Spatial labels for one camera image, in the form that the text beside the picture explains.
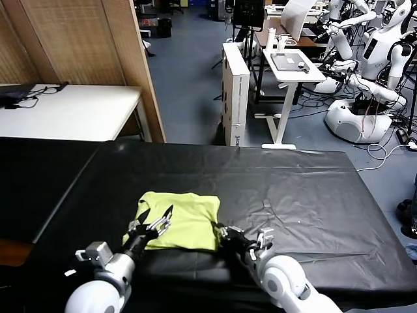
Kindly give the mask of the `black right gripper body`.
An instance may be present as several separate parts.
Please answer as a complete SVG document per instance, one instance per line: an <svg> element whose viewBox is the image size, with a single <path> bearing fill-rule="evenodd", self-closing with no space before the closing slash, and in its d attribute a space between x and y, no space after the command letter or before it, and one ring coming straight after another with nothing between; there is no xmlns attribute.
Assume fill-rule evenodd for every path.
<svg viewBox="0 0 417 313"><path fill-rule="evenodd" d="M238 254L242 261L245 260L246 253L251 249L257 248L257 241L249 240L244 233L227 230L227 236L221 237L221 246Z"/></svg>

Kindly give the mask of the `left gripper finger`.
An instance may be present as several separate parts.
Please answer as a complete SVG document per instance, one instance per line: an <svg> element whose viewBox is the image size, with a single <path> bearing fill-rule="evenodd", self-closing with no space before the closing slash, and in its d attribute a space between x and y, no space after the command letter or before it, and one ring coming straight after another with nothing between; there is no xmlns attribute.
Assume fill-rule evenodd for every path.
<svg viewBox="0 0 417 313"><path fill-rule="evenodd" d="M150 238L159 238L171 225L171 217L173 215L173 205L171 205L162 217L157 218L148 226L148 235Z"/></svg>
<svg viewBox="0 0 417 313"><path fill-rule="evenodd" d="M148 227L148 224L146 224L145 221L149 213L150 209L147 209L140 213L135 220L131 221L128 225L128 233L140 233L141 231L145 231Z"/></svg>

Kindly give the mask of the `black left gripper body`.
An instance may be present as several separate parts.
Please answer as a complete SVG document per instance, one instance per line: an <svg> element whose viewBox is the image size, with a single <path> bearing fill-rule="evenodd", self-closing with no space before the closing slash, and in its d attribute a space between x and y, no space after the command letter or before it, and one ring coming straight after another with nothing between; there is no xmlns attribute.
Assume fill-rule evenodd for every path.
<svg viewBox="0 0 417 313"><path fill-rule="evenodd" d="M152 239L152 231L130 231L128 232L128 238L122 246L122 253L131 257L133 260L138 260L147 243Z"/></svg>

